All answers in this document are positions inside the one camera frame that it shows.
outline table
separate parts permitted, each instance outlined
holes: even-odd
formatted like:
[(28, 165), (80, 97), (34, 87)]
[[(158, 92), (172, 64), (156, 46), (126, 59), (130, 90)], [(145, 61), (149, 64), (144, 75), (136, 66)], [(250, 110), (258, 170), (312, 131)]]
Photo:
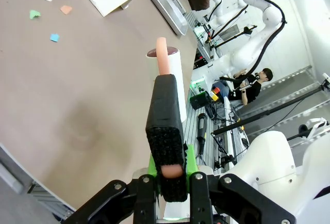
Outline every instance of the table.
[[(105, 18), (89, 0), (0, 0), (0, 9), (1, 146), (73, 209), (113, 179), (129, 182), (150, 156), (145, 54), (161, 36), (177, 47), (187, 96), (193, 32), (177, 37), (151, 0)], [(31, 9), (41, 17), (30, 20)]]

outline person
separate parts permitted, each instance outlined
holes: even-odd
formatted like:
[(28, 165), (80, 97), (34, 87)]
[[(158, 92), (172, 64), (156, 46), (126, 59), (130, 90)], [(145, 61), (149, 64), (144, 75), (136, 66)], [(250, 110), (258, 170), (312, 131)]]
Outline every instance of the person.
[[(245, 70), (234, 74), (235, 79), (240, 79), (245, 75)], [(213, 84), (212, 88), (218, 87), (220, 89), (221, 96), (228, 97), (229, 101), (242, 100), (243, 105), (247, 105), (256, 99), (261, 90), (261, 84), (263, 82), (271, 81), (273, 78), (273, 72), (269, 68), (264, 68), (258, 73), (260, 79), (256, 79), (252, 74), (247, 77), (249, 83), (253, 83), (251, 87), (240, 90), (246, 86), (245, 81), (242, 83), (234, 83), (234, 91), (231, 92), (226, 81), (218, 81)]]

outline jeans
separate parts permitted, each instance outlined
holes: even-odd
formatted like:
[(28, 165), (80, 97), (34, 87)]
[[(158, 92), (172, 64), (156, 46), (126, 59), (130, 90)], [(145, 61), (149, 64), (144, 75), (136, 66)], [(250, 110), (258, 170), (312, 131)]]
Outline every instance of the jeans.
[(218, 81), (215, 82), (212, 87), (218, 87), (220, 89), (220, 94), (221, 96), (224, 97), (228, 97), (229, 95), (229, 87), (226, 83), (226, 81)]

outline metal tray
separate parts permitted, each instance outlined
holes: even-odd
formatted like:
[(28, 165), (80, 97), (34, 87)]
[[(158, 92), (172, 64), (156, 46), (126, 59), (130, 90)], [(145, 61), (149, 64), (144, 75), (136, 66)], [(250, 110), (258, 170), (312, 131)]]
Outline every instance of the metal tray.
[(185, 35), (188, 23), (179, 0), (152, 0), (177, 35)]

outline screw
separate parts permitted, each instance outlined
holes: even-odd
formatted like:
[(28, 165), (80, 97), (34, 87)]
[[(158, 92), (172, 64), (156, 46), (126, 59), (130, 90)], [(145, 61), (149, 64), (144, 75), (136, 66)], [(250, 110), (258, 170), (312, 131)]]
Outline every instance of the screw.
[(224, 181), (225, 181), (226, 184), (230, 184), (232, 182), (232, 179), (231, 178), (225, 178)]
[(197, 173), (197, 174), (195, 175), (195, 178), (196, 178), (197, 180), (200, 180), (200, 179), (203, 178), (203, 175)]
[(114, 186), (115, 189), (121, 189), (121, 187), (122, 187), (122, 186), (121, 186), (120, 184), (116, 184), (116, 185)]

